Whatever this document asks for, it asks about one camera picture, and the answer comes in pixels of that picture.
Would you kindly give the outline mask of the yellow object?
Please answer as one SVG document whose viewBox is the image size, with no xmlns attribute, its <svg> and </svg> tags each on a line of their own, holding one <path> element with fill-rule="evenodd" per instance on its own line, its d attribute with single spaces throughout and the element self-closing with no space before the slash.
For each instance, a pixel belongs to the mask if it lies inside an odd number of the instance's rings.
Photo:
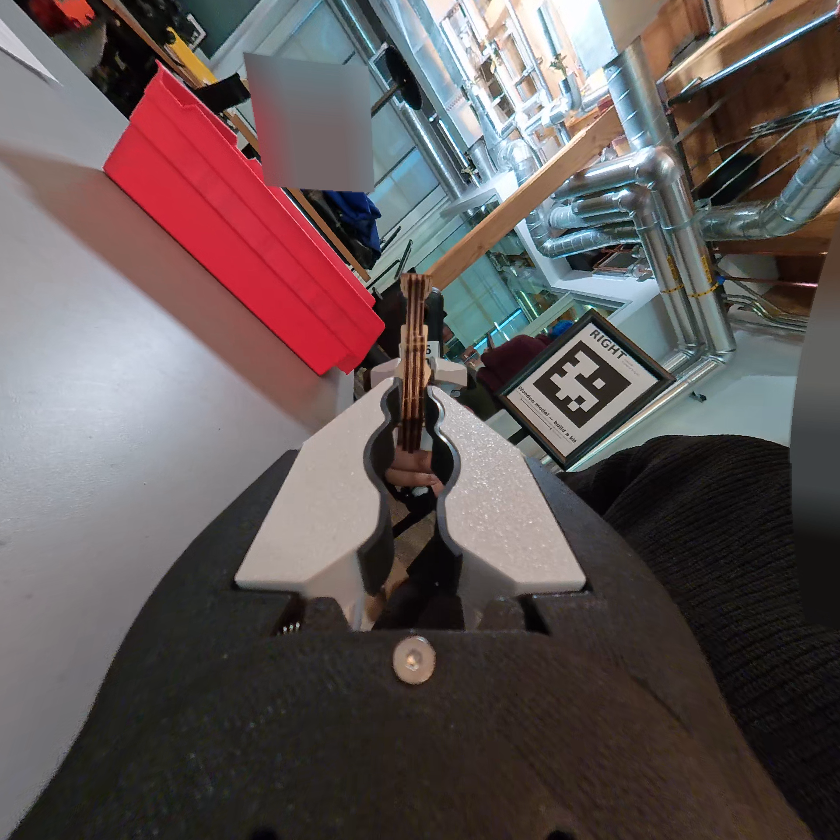
<svg viewBox="0 0 840 840">
<path fill-rule="evenodd" d="M 195 56 L 172 27 L 166 29 L 164 48 L 174 61 L 176 71 L 193 88 L 203 88 L 217 82 L 212 71 Z"/>
</svg>

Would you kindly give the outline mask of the person's right hand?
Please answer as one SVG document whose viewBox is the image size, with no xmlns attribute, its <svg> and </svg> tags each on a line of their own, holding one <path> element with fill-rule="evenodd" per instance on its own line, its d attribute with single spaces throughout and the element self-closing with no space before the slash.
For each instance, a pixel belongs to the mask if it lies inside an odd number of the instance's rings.
<svg viewBox="0 0 840 840">
<path fill-rule="evenodd" d="M 425 487 L 439 496 L 444 484 L 434 473 L 432 455 L 422 449 L 412 453 L 397 449 L 391 467 L 385 472 L 386 481 L 399 488 Z"/>
</svg>

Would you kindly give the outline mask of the person's right forearm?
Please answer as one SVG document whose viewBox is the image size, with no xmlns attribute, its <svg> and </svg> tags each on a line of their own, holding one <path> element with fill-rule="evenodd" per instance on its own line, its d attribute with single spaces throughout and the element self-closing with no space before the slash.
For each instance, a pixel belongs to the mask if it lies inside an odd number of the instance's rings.
<svg viewBox="0 0 840 840">
<path fill-rule="evenodd" d="M 839 636 L 804 618 L 790 450 L 664 436 L 560 477 L 664 586 L 814 838 L 839 838 Z"/>
</svg>

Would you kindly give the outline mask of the red plastic bin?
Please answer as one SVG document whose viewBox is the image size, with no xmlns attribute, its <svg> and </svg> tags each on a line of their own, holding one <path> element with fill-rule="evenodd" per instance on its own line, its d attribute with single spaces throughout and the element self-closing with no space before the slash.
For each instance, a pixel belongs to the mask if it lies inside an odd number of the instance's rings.
<svg viewBox="0 0 840 840">
<path fill-rule="evenodd" d="M 352 373 L 384 328 L 372 294 L 234 132 L 156 65 L 104 172 L 315 373 Z"/>
</svg>

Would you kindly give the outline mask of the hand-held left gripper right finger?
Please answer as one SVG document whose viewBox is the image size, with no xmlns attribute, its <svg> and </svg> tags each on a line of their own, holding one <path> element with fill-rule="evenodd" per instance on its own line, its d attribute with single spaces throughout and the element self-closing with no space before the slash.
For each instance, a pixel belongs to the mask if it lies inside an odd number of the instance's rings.
<svg viewBox="0 0 840 840">
<path fill-rule="evenodd" d="M 582 592 L 585 573 L 524 454 L 435 385 L 426 423 L 444 486 L 437 530 L 468 630 L 495 600 Z"/>
</svg>

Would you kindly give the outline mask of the black round disc lamp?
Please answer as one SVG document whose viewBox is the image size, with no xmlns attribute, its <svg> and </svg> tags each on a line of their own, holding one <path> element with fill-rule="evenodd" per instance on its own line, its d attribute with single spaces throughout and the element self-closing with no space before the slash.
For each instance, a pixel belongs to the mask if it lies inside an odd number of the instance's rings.
<svg viewBox="0 0 840 840">
<path fill-rule="evenodd" d="M 410 109 L 415 112 L 422 110 L 423 91 L 402 54 L 392 45 L 388 45 L 385 48 L 384 58 L 392 83 L 382 98 L 382 105 L 399 95 Z"/>
</svg>

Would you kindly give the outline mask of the layered wooden model piece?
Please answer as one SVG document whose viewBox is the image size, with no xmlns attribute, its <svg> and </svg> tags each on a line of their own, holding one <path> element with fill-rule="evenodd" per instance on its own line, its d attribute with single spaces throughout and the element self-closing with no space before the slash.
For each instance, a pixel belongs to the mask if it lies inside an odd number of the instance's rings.
<svg viewBox="0 0 840 840">
<path fill-rule="evenodd" d="M 425 423 L 426 389 L 431 370 L 427 363 L 426 299 L 432 281 L 422 274 L 401 275 L 406 317 L 401 330 L 402 414 L 398 441 L 408 454 L 421 447 Z"/>
</svg>

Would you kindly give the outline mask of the silver bent duct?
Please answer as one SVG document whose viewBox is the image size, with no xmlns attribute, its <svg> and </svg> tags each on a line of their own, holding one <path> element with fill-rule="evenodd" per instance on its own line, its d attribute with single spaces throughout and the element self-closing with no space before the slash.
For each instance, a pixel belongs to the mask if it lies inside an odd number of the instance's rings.
<svg viewBox="0 0 840 840">
<path fill-rule="evenodd" d="M 839 119 L 793 174 L 783 191 L 764 203 L 735 203 L 700 214 L 706 241 L 778 238 L 816 218 L 839 190 Z"/>
</svg>

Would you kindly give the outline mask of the grey desk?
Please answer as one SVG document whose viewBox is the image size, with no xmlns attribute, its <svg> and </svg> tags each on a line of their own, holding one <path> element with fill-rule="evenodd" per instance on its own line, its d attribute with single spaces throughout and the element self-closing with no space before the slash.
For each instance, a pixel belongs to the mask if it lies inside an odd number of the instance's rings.
<svg viewBox="0 0 840 840">
<path fill-rule="evenodd" d="M 127 124 L 13 2 L 2 54 L 1 832 L 194 538 L 346 408 L 102 166 Z"/>
</svg>

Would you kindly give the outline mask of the shiny silver pipe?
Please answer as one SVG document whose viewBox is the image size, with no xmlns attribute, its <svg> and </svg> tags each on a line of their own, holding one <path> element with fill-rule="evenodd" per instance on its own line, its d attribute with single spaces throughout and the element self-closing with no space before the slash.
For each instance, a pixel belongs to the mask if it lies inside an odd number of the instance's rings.
<svg viewBox="0 0 840 840">
<path fill-rule="evenodd" d="M 396 50 L 396 48 L 387 40 L 375 45 L 373 40 L 375 32 L 371 31 L 370 22 L 362 14 L 358 2 L 334 1 L 330 2 L 330 5 L 338 13 L 341 23 L 349 30 L 353 44 L 361 48 L 363 60 L 380 89 L 371 107 L 371 115 L 374 117 L 376 113 L 384 109 L 393 110 L 409 133 L 424 162 L 434 174 L 447 199 L 453 202 L 461 197 L 466 190 L 466 184 L 453 155 L 448 151 L 445 139 L 429 121 L 422 108 L 411 107 L 406 99 L 405 89 L 396 85 L 397 79 L 386 66 L 385 57 L 388 50 Z"/>
</svg>

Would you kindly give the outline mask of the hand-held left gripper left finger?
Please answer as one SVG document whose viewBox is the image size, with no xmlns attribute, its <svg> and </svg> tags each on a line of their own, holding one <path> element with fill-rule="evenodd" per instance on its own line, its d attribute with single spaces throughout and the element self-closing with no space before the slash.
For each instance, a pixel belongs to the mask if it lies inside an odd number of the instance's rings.
<svg viewBox="0 0 840 840">
<path fill-rule="evenodd" d="M 331 598 L 353 630 L 386 582 L 394 534 L 384 483 L 402 383 L 385 380 L 290 452 L 290 469 L 240 565 L 243 590 Z"/>
</svg>

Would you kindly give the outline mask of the wooden post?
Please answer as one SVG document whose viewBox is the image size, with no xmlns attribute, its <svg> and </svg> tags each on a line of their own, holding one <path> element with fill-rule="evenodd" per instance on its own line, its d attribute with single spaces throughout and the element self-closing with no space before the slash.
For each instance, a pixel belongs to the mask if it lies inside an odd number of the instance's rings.
<svg viewBox="0 0 840 840">
<path fill-rule="evenodd" d="M 614 107 L 599 114 L 592 124 L 576 134 L 551 161 L 531 175 L 516 192 L 429 268 L 425 275 L 431 280 L 432 286 L 440 291 L 449 286 L 622 133 L 623 126 Z"/>
</svg>

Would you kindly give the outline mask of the silver ventilation duct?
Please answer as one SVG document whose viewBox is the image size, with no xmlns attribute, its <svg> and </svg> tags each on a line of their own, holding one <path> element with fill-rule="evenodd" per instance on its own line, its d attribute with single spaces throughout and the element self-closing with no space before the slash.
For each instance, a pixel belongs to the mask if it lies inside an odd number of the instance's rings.
<svg viewBox="0 0 840 840">
<path fill-rule="evenodd" d="M 720 362 L 729 361 L 737 349 L 736 341 L 716 292 L 711 258 L 685 168 L 676 152 L 641 38 L 607 64 L 604 73 L 632 150 L 631 161 L 626 164 L 631 183 L 646 187 L 652 194 L 654 212 L 683 282 L 699 339 Z"/>
</svg>

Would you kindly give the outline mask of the blue jacket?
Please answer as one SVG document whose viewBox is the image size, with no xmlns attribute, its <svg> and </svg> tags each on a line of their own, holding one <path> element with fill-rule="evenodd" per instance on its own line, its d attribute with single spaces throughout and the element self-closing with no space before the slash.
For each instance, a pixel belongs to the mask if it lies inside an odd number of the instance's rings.
<svg viewBox="0 0 840 840">
<path fill-rule="evenodd" d="M 339 235 L 360 265 L 373 268 L 382 256 L 377 221 L 380 210 L 364 192 L 323 191 L 322 196 L 339 226 Z"/>
</svg>

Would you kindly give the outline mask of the white paper sheet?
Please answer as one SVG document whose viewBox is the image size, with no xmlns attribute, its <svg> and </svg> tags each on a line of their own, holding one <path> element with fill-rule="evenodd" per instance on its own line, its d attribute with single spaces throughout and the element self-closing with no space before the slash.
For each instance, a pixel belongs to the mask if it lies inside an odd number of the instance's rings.
<svg viewBox="0 0 840 840">
<path fill-rule="evenodd" d="M 24 44 L 15 32 L 3 21 L 0 23 L 1 50 L 14 59 L 18 64 L 26 67 L 44 81 L 54 82 L 60 85 L 60 81 L 47 69 L 47 67 L 35 56 L 35 54 Z"/>
</svg>

